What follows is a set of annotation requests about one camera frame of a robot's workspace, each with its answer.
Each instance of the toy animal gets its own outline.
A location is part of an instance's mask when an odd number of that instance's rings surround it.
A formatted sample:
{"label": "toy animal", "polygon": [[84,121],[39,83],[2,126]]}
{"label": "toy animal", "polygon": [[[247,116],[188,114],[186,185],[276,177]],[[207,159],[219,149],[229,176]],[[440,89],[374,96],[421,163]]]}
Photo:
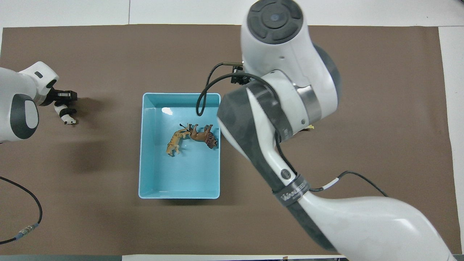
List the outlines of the toy animal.
{"label": "toy animal", "polygon": [[212,124],[206,125],[204,127],[203,132],[197,132],[198,124],[195,124],[195,126],[193,126],[193,127],[192,127],[191,124],[187,124],[187,125],[188,125],[188,131],[190,132],[190,138],[192,140],[205,142],[206,145],[208,146],[208,148],[210,148],[210,149],[212,149],[212,148],[214,148],[215,146],[218,145],[218,141],[216,140],[216,137],[211,132],[211,127],[213,126]]}
{"label": "toy animal", "polygon": [[182,130],[178,130],[174,132],[173,137],[171,138],[171,141],[168,143],[168,147],[166,148],[166,153],[168,153],[170,156],[174,156],[173,150],[177,152],[177,154],[180,154],[179,151],[179,142],[181,138],[184,138],[187,135],[191,135],[191,132],[187,128],[183,128]]}

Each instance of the white floor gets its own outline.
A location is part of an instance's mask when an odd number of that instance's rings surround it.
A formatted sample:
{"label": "white floor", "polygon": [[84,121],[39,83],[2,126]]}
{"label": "white floor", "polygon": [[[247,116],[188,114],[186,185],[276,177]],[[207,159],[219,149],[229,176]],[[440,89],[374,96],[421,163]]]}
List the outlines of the white floor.
{"label": "white floor", "polygon": [[[255,0],[0,0],[4,27],[241,24]],[[460,0],[300,0],[310,25],[439,26],[461,244],[464,248],[464,3]]]}

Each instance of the light blue plastic bin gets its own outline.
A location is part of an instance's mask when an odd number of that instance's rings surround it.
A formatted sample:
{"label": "light blue plastic bin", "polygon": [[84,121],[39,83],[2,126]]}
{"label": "light blue plastic bin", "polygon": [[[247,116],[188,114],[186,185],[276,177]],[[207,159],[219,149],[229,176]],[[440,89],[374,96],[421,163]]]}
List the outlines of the light blue plastic bin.
{"label": "light blue plastic bin", "polygon": [[[142,101],[142,133],[140,138],[139,197],[156,199],[215,199],[219,197],[219,156],[221,132],[216,114],[218,93],[209,93],[201,117],[195,112],[199,93],[145,93]],[[182,139],[180,154],[174,157],[166,148],[179,123],[198,124],[203,131],[213,124],[211,132],[218,146]]]}

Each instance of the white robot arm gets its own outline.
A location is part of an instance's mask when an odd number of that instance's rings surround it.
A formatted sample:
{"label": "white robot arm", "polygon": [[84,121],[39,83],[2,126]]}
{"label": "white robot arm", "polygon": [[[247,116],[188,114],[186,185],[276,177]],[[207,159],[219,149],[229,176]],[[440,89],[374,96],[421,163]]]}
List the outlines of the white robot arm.
{"label": "white robot arm", "polygon": [[55,102],[55,110],[65,124],[74,124],[75,109],[67,103],[77,100],[73,91],[55,90],[58,75],[43,62],[14,72],[0,68],[0,143],[27,139],[39,124],[37,105]]}
{"label": "white robot arm", "polygon": [[224,96],[221,131],[309,236],[350,261],[455,260],[414,207],[388,197],[317,197],[275,151],[278,137],[284,141],[334,112],[341,94],[335,64],[312,44],[300,7],[258,1],[242,25],[241,46],[245,71],[264,81]]}

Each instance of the brown mat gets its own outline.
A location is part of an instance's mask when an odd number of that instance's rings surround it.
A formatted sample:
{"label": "brown mat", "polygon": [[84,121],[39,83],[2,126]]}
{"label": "brown mat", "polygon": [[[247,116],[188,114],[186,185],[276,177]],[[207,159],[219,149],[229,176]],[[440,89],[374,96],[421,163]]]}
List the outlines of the brown mat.
{"label": "brown mat", "polygon": [[[52,107],[28,140],[0,145],[1,175],[43,204],[40,227],[2,254],[330,254],[316,245],[223,139],[217,200],[137,195],[142,95],[200,92],[210,69],[241,61],[239,26],[5,28],[0,66],[40,60],[74,90],[77,126]],[[461,253],[445,88],[435,27],[312,26],[339,67],[343,97],[316,129],[283,144],[313,187],[344,170],[421,210]],[[221,69],[219,74],[228,73]],[[238,86],[222,82],[224,95]],[[24,192],[0,183],[1,238],[37,220]],[[320,196],[379,195],[355,176]]]}

